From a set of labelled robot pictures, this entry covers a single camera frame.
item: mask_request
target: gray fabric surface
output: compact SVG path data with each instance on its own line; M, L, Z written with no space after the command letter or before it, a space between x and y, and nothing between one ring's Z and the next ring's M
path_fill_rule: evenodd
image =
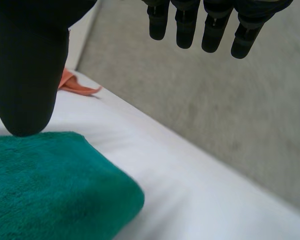
M159 42L146 10L141 0L104 1L79 71L300 209L300 0L267 22L243 60L230 54L236 14L209 54L202 4L188 50L176 46L173 7Z

